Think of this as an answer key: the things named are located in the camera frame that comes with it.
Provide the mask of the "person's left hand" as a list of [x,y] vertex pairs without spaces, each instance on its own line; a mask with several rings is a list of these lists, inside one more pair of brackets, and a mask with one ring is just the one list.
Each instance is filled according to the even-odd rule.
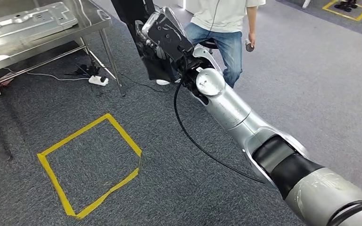
[[249,32],[248,38],[245,39],[246,51],[252,52],[255,49],[255,33]]

